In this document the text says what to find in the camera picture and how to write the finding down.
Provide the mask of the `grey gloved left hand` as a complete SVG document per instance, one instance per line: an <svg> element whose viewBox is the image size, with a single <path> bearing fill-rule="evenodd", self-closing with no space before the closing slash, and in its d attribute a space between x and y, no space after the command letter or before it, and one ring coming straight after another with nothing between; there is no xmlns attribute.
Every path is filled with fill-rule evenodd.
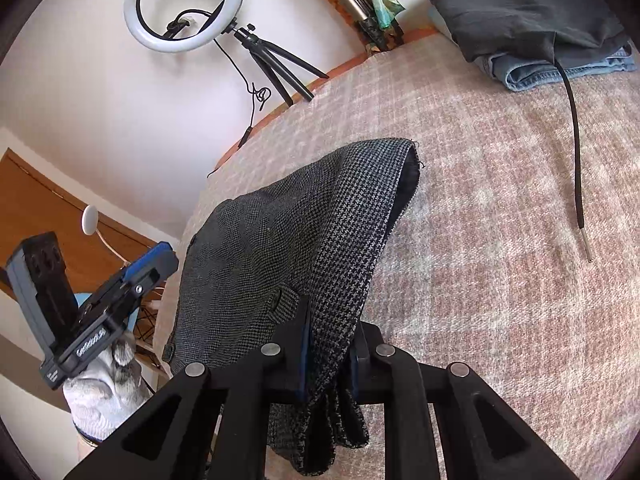
<svg viewBox="0 0 640 480"><path fill-rule="evenodd" d="M63 384L78 434L94 445L107 439L152 396L134 350L134 335L125 332Z"/></svg>

